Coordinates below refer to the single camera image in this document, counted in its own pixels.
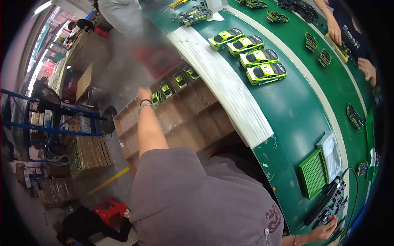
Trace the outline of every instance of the green tray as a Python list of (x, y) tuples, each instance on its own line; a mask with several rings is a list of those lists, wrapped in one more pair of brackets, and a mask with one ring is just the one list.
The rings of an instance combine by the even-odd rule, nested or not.
[(327, 183), (325, 161), (321, 150), (315, 150), (305, 161), (298, 165), (305, 185), (305, 195), (312, 200)]

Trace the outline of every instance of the ceiling light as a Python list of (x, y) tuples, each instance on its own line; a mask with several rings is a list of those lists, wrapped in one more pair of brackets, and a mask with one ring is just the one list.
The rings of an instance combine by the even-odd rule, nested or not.
[(49, 6), (51, 6), (51, 5), (52, 5), (52, 0), (47, 1), (47, 2), (44, 3), (43, 5), (39, 6), (39, 7), (34, 11), (34, 14), (36, 15), (36, 14), (40, 13), (41, 11), (43, 11), (44, 9), (46, 9), (47, 7), (49, 7)]

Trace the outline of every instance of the red plastic stool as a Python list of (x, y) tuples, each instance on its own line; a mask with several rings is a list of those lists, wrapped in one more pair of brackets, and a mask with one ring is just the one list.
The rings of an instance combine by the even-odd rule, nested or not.
[(107, 31), (103, 31), (100, 28), (95, 28), (95, 34), (100, 35), (100, 37), (107, 39), (110, 36), (110, 33)]
[(115, 200), (113, 197), (93, 208), (104, 223), (112, 228), (119, 228), (124, 217), (127, 205)]

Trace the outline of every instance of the person sitting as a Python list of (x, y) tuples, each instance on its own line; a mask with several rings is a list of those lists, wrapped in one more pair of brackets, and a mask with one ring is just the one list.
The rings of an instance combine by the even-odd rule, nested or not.
[(126, 242), (132, 224), (129, 221), (130, 210), (126, 209), (120, 231), (107, 226), (98, 214), (80, 206), (76, 211), (67, 215), (56, 235), (57, 240), (64, 246), (79, 245), (95, 246), (89, 237), (95, 233), (103, 233), (119, 242)]

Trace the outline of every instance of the bracelet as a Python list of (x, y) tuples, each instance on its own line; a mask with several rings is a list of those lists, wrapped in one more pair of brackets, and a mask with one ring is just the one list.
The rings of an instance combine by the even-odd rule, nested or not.
[(149, 107), (151, 107), (153, 110), (155, 109), (155, 107), (154, 107), (153, 104), (151, 104), (151, 103), (149, 103), (149, 104), (142, 104), (142, 105), (139, 107), (139, 109), (138, 109), (138, 113), (140, 113), (140, 112), (141, 112), (141, 109), (142, 109), (143, 107), (145, 107), (145, 106), (149, 106)]
[(140, 106), (141, 106), (141, 104), (142, 104), (143, 101), (148, 101), (148, 102), (150, 102), (150, 104), (152, 104), (152, 101), (151, 101), (151, 100), (149, 100), (149, 99), (142, 99), (141, 102), (139, 103)]

